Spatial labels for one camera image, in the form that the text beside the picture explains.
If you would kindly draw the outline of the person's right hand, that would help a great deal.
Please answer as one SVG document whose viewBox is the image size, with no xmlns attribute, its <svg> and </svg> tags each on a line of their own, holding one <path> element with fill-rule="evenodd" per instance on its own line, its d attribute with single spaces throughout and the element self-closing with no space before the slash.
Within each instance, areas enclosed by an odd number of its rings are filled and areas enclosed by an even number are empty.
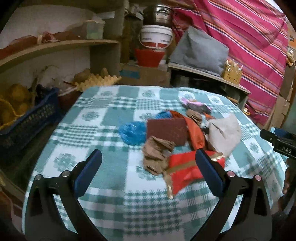
<svg viewBox="0 0 296 241">
<path fill-rule="evenodd" d="M 292 169 L 291 169 L 291 166 L 289 166 L 285 171 L 284 187 L 282 189 L 283 194 L 286 194 L 287 191 L 289 190 L 290 183 L 292 180 L 293 180 Z"/>
</svg>

